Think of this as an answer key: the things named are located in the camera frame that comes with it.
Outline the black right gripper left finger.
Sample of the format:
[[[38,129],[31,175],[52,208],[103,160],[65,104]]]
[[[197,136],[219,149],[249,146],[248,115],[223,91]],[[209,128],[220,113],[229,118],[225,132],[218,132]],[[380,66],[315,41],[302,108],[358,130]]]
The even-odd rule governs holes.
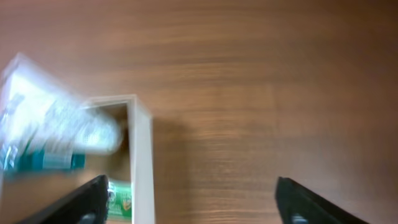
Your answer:
[[[109,180],[99,175],[17,224],[104,224],[108,216]]]

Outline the blue mouthwash bottle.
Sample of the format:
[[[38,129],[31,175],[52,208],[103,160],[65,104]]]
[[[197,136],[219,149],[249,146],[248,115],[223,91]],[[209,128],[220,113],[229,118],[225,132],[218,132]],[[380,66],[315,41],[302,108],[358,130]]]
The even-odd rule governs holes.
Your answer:
[[[1,143],[1,170],[7,174],[84,169],[85,154],[59,154],[43,149],[27,153],[15,144]]]

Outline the green soap box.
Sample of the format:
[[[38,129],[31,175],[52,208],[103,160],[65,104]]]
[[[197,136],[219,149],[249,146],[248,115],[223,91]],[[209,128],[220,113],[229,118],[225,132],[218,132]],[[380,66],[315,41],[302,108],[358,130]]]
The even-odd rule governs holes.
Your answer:
[[[107,220],[132,222],[131,183],[110,179],[108,182]]]

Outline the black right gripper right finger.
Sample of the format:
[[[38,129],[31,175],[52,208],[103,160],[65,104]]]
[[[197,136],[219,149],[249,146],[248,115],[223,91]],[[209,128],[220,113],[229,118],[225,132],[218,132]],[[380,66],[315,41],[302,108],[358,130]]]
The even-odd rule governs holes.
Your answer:
[[[275,201],[284,224],[367,224],[288,177],[279,177]]]

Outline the white lotion tube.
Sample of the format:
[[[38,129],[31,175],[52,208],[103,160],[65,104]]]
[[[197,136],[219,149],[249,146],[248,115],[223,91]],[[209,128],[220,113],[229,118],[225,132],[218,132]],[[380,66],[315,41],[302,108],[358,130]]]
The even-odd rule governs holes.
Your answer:
[[[1,140],[20,153],[110,154],[118,122],[18,53],[2,72]]]

